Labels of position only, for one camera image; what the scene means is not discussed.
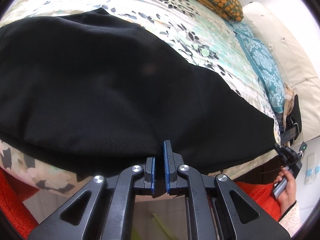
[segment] person's hand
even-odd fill
[[[287,209],[295,203],[297,193],[296,180],[294,179],[291,172],[287,171],[285,168],[281,168],[279,176],[276,178],[273,184],[281,182],[284,176],[287,178],[288,183],[285,190],[280,194],[280,196],[277,199],[281,208],[281,215],[283,215],[284,212],[286,212]]]

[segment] gray handle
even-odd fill
[[[273,195],[275,196],[276,199],[285,190],[287,183],[288,183],[288,181],[287,181],[286,177],[284,177],[281,182],[279,182],[278,184],[275,185],[272,192],[273,192]]]

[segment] floral bedsheet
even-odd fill
[[[188,62],[221,75],[239,96],[275,120],[274,135],[279,142],[276,117],[235,34],[222,18],[195,0],[20,0],[6,12],[0,27],[25,17],[63,16],[100,7],[143,26]],[[272,151],[223,172],[234,179],[275,155]],[[5,142],[0,144],[0,166],[34,187],[67,196],[91,179],[35,160]]]

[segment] silver bolt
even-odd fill
[[[93,181],[95,182],[95,183],[101,183],[101,182],[103,182],[103,177],[102,176],[95,176],[94,178],[93,178]]]
[[[185,164],[182,164],[179,166],[179,169],[181,171],[188,171],[189,170],[189,166],[188,165],[185,165]]]
[[[134,166],[132,166],[132,168],[131,168],[131,170],[133,171],[133,172],[138,172],[138,171],[141,171],[141,166],[139,166],[139,165],[134,165]]]
[[[228,178],[228,177],[227,177],[226,175],[224,175],[224,174],[219,174],[219,175],[217,176],[217,179],[220,180],[220,181],[226,181],[227,178]]]

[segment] teal pillow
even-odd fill
[[[226,24],[233,30],[235,33],[246,36],[250,39],[254,38],[254,35],[250,29],[250,27],[242,20],[241,22],[237,21],[226,21]]]
[[[236,34],[254,72],[259,77],[275,113],[283,112],[284,85],[268,48],[258,39]]]

